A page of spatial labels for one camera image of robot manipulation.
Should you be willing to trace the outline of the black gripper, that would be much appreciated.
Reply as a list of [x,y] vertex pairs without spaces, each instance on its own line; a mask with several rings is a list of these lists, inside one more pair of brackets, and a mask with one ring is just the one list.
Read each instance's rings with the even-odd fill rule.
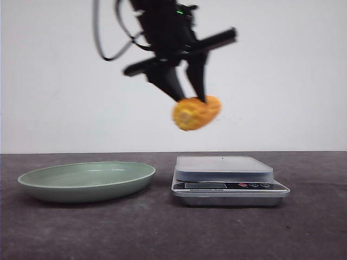
[[175,67],[159,66],[187,59],[187,77],[197,95],[205,102],[204,67],[208,51],[236,41],[234,27],[198,40],[192,29],[194,16],[188,10],[146,11],[138,16],[144,36],[155,57],[125,68],[126,76],[135,76],[146,71],[147,79],[175,101],[185,98]]

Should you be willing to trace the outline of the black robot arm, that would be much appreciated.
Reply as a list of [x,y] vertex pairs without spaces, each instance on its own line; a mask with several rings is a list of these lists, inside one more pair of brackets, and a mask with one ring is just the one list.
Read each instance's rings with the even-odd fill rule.
[[175,101],[185,95],[177,78],[176,67],[182,60],[188,64],[187,77],[197,97],[206,101],[204,67],[211,50],[236,41],[234,27],[199,40],[192,29],[196,5],[183,5],[177,1],[132,1],[137,17],[149,44],[146,50],[154,57],[125,68],[126,76],[145,74],[147,80]]

